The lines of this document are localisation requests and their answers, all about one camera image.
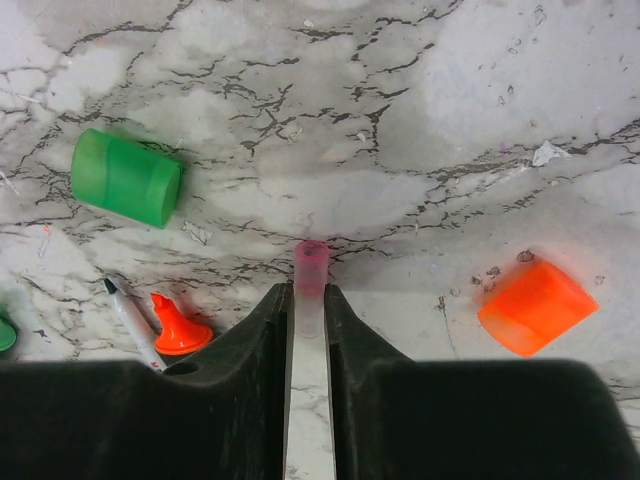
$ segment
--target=marker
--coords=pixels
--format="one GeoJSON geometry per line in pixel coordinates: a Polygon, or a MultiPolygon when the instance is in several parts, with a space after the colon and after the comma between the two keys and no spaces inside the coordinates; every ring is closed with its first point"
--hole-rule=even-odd
{"type": "Polygon", "coordinates": [[[147,320],[142,316],[136,304],[118,290],[111,280],[105,278],[104,285],[107,287],[116,314],[124,326],[127,327],[129,335],[136,341],[136,347],[138,347],[138,351],[142,354],[145,362],[156,372],[162,372],[167,368],[167,365],[153,348],[156,334],[147,323],[147,320]]]}

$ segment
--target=black marker tip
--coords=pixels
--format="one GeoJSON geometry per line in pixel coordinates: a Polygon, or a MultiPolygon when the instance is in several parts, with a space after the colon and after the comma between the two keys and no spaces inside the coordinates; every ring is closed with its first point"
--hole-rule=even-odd
{"type": "Polygon", "coordinates": [[[107,287],[107,291],[109,292],[109,295],[113,295],[114,293],[116,293],[118,291],[118,289],[113,284],[113,282],[111,280],[109,280],[108,278],[104,279],[104,286],[107,287]]]}

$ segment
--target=orange cup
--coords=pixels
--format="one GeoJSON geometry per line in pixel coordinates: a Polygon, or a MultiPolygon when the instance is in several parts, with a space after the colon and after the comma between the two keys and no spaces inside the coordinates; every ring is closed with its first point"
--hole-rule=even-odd
{"type": "Polygon", "coordinates": [[[506,348],[530,357],[597,309],[580,285],[541,261],[482,307],[478,319],[506,348]]]}

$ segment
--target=plastic tube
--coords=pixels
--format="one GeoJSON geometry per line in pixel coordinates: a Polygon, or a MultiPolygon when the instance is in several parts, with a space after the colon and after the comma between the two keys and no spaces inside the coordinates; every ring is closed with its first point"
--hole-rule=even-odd
{"type": "Polygon", "coordinates": [[[320,332],[324,287],[329,277],[329,247],[307,240],[295,249],[293,288],[295,295],[295,331],[314,338],[320,332]]]}

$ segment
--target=brown spot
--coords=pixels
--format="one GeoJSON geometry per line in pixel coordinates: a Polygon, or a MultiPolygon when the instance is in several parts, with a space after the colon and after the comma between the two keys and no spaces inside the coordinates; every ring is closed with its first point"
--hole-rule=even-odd
{"type": "Polygon", "coordinates": [[[487,271],[487,275],[489,275],[490,277],[496,277],[500,275],[501,271],[502,270],[500,270],[500,267],[493,267],[491,270],[487,271]]]}
{"type": "Polygon", "coordinates": [[[536,256],[531,250],[523,250],[516,257],[516,260],[520,263],[533,262],[535,259],[536,259],[536,256]]]}

